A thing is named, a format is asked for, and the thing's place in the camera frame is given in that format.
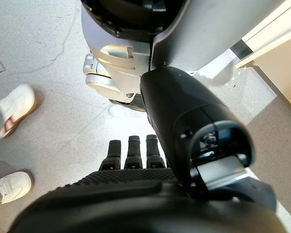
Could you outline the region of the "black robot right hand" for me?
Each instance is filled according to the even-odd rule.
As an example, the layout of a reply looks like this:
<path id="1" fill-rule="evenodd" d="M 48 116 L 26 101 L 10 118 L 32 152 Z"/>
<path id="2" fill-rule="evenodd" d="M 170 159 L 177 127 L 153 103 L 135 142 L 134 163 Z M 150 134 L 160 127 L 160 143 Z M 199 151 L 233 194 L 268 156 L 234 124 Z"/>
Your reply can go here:
<path id="1" fill-rule="evenodd" d="M 98 171 L 41 196 L 12 233 L 283 233 L 272 187 L 250 177 L 247 129 L 202 83 L 174 67 L 141 76 L 155 133 L 109 143 Z"/>

